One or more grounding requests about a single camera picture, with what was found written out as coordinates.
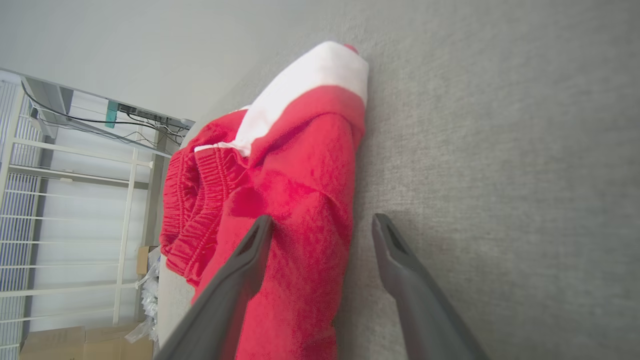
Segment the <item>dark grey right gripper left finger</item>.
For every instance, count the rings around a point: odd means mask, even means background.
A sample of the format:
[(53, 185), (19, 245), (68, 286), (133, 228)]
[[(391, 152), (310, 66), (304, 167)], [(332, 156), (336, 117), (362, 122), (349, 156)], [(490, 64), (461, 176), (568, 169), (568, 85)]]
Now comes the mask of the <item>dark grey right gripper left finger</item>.
[(247, 306), (262, 287), (274, 221), (262, 215), (160, 347), (156, 360), (234, 360)]

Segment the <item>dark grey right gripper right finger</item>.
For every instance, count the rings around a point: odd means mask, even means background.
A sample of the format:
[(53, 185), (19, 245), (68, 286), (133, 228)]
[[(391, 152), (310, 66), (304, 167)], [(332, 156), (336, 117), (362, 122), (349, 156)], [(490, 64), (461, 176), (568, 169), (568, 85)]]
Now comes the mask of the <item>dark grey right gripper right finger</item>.
[(382, 285), (397, 305), (407, 357), (487, 360), (485, 349), (391, 218), (374, 214), (371, 231)]

